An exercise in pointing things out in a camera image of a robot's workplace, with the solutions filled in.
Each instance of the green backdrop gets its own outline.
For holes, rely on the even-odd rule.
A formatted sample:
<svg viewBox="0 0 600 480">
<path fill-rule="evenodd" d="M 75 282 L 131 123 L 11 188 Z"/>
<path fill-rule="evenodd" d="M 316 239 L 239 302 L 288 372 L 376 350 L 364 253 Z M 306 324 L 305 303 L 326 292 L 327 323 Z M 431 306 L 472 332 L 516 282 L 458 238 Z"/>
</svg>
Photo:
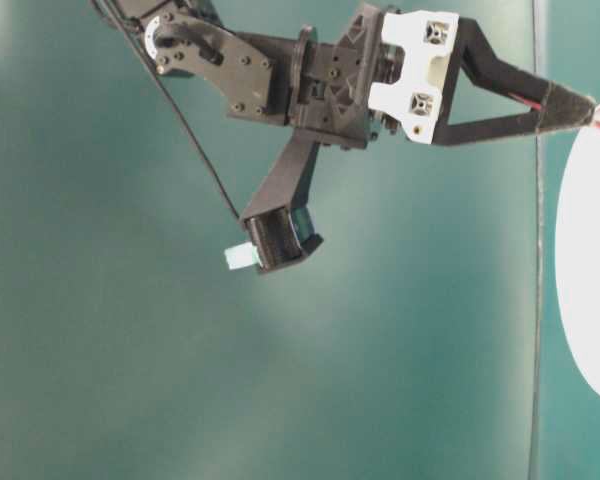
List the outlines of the green backdrop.
<svg viewBox="0 0 600 480">
<path fill-rule="evenodd" d="M 215 3 L 324 41 L 357 5 Z M 474 17 L 533 68 L 530 1 L 399 5 Z M 244 205 L 290 132 L 168 85 Z M 457 105 L 516 110 L 466 81 Z M 324 246 L 230 273 L 242 233 L 121 36 L 86 0 L 0 0 L 0 479 L 526 478 L 535 172 L 530 139 L 324 149 Z"/>
</svg>

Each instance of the white disc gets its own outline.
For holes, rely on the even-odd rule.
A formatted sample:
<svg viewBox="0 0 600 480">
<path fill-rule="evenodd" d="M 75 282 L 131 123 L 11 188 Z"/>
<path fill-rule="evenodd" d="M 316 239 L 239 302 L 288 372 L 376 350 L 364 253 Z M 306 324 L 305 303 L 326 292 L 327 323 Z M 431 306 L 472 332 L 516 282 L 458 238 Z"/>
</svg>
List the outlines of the white disc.
<svg viewBox="0 0 600 480">
<path fill-rule="evenodd" d="M 567 163 L 556 225 L 556 280 L 569 347 L 600 395 L 599 129 L 581 130 Z"/>
</svg>

